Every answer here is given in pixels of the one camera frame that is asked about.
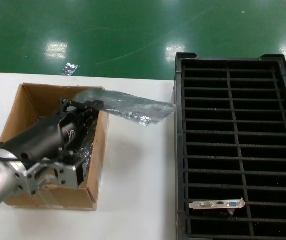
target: epoxy floor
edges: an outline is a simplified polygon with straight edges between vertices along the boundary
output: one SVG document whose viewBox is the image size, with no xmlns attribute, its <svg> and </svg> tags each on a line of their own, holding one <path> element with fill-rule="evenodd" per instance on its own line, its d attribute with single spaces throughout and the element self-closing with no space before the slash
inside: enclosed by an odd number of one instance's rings
<svg viewBox="0 0 286 240">
<path fill-rule="evenodd" d="M 286 56 L 285 0 L 0 0 L 0 72 L 173 80 L 175 53 Z"/>
</svg>

